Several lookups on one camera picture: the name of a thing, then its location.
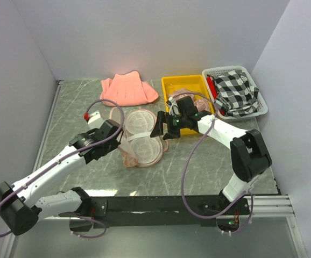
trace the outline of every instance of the gray marble table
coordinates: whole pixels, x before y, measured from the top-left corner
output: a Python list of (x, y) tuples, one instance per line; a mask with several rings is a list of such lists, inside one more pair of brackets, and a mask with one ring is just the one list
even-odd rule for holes
[[(124, 107), (125, 112), (149, 109), (154, 113), (165, 110), (160, 80), (150, 80), (159, 93), (154, 103)], [(56, 156), (78, 133), (89, 128), (83, 114), (90, 103), (98, 99), (100, 80), (62, 81), (46, 132), (39, 166)], [(107, 118), (110, 107), (97, 104), (92, 111), (100, 110)], [(256, 119), (234, 122), (234, 126), (250, 130), (258, 128)], [(199, 135), (186, 135), (169, 141), (169, 149), (161, 161), (148, 168), (126, 168), (122, 153), (115, 150), (98, 161), (93, 161), (71, 173), (57, 183), (49, 195), (67, 191), (72, 187), (90, 190), (95, 196), (161, 196), (180, 195), (180, 180), (188, 154)], [(206, 138), (193, 155), (186, 176), (185, 193), (188, 195), (215, 195), (224, 188), (232, 176), (230, 151), (212, 138)], [(264, 172), (251, 189), (254, 194), (277, 194), (278, 189), (271, 169)]]

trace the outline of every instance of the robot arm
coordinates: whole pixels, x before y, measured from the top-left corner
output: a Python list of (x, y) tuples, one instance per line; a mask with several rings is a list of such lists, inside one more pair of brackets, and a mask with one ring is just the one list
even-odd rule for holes
[(220, 193), (220, 196), (228, 202), (233, 202), (243, 191), (248, 190), (253, 180), (271, 166), (272, 160), (259, 131), (239, 129), (215, 119), (215, 116), (208, 111), (198, 112), (190, 97), (179, 99), (176, 106), (180, 114), (158, 112), (157, 123), (151, 137), (163, 135), (163, 123), (167, 124), (167, 133), (163, 139), (173, 139), (181, 136), (182, 128), (190, 128), (205, 134), (214, 122), (207, 136), (231, 150), (234, 174)]
[[(84, 213), (83, 210), (90, 209), (90, 197), (81, 188), (73, 188), (65, 193), (54, 196), (43, 197), (43, 195), (58, 180), (66, 177), (72, 171), (88, 164), (92, 160), (98, 160), (100, 157), (107, 155), (120, 144), (117, 139), (119, 135), (116, 135), (103, 144), (80, 151), (61, 162), (60, 159), (64, 156), (70, 155), (70, 153), (82, 149), (83, 147), (102, 141), (112, 136), (118, 130), (119, 124), (115, 121), (104, 121), (99, 115), (96, 115), (95, 119), (99, 121), (100, 126), (98, 128), (78, 134), (55, 158), (37, 171), (15, 182), (11, 186), (6, 182), (0, 184), (0, 202), (20, 187), (24, 187), (22, 191), (10, 198), (0, 208), (0, 216), (15, 235), (25, 233), (40, 219), (63, 212)], [(54, 163), (58, 164), (36, 179), (33, 183), (27, 185), (31, 179), (40, 175), (40, 173)]]

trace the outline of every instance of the pink cloth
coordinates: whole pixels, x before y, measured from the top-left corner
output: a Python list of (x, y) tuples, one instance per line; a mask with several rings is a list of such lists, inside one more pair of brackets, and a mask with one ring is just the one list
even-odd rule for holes
[[(115, 74), (114, 79), (102, 81), (103, 92), (100, 98), (115, 101), (120, 106), (143, 105), (155, 101), (159, 95), (147, 82), (142, 82), (137, 71), (120, 75)], [(104, 105), (114, 106), (109, 102)]]

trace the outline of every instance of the black and white checkered cloth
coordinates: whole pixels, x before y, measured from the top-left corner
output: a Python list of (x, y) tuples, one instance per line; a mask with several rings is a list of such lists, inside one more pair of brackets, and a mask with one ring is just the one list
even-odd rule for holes
[(245, 72), (233, 70), (212, 77), (218, 93), (215, 105), (226, 116), (242, 117), (257, 112), (258, 88), (249, 84)]

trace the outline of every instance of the yellow basket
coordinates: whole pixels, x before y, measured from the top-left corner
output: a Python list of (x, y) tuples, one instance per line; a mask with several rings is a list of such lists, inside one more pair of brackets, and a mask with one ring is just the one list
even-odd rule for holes
[[(187, 76), (173, 76), (173, 77), (163, 77), (161, 78), (162, 91), (164, 93), (164, 101), (166, 106), (166, 112), (169, 111), (166, 102), (175, 90), (187, 89), (193, 92), (198, 92), (210, 99), (209, 93), (204, 83), (202, 75), (187, 75)], [(195, 95), (195, 99), (200, 99), (202, 97)], [(212, 105), (210, 105), (210, 111), (214, 113)], [(194, 134), (194, 130), (187, 128), (181, 129), (181, 135)]]

